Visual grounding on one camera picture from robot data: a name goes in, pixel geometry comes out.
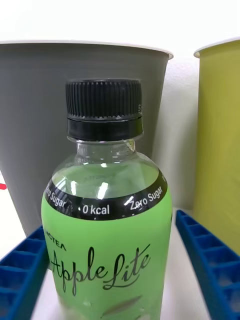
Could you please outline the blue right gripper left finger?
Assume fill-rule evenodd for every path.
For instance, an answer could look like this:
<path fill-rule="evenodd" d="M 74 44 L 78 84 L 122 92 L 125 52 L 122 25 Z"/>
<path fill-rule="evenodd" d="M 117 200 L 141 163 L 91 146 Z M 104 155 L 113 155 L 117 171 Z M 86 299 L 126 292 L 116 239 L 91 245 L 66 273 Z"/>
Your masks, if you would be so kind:
<path fill-rule="evenodd" d="M 0 319 L 31 318 L 48 266 L 44 229 L 39 227 L 0 261 Z"/>

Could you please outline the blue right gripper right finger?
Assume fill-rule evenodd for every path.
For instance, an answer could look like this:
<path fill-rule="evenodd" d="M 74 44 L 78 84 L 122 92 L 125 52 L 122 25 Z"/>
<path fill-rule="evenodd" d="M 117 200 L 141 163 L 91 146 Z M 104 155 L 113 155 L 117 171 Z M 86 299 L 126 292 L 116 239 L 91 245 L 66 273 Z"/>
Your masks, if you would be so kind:
<path fill-rule="evenodd" d="M 178 209 L 175 225 L 213 320 L 240 319 L 240 257 Z"/>

